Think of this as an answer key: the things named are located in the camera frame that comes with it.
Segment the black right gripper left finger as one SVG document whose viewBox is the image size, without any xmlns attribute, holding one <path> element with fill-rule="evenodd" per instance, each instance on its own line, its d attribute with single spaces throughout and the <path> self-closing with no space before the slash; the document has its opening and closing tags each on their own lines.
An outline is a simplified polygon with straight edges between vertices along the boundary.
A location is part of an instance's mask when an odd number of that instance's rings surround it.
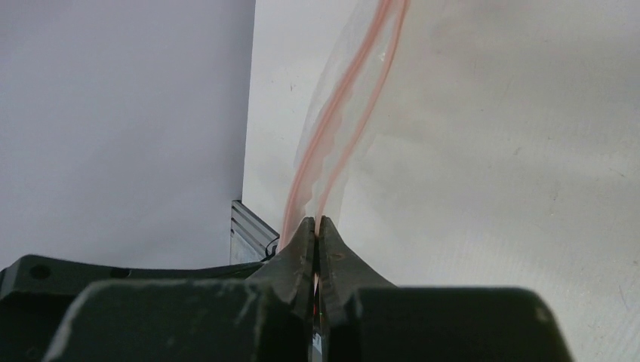
<svg viewBox="0 0 640 362">
<path fill-rule="evenodd" d="M 305 361 L 314 221 L 246 279 L 96 281 L 71 303 L 47 361 Z"/>
</svg>

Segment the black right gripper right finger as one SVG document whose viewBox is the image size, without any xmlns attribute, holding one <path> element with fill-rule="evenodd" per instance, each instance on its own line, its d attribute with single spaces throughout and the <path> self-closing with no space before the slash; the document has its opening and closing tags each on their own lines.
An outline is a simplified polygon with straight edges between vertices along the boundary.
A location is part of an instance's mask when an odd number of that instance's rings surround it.
<svg viewBox="0 0 640 362">
<path fill-rule="evenodd" d="M 326 361 L 570 361 L 546 303 L 517 287 L 398 287 L 323 217 L 318 234 Z"/>
</svg>

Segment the clear pink zip top bag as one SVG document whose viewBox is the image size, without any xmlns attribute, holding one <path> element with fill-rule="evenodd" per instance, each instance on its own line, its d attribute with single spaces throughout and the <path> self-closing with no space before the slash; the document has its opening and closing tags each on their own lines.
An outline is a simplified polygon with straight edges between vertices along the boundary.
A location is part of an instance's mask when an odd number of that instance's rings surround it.
<svg viewBox="0 0 640 362">
<path fill-rule="evenodd" d="M 363 1 L 318 82 L 283 216 L 414 242 L 633 242 L 637 1 Z"/>
</svg>

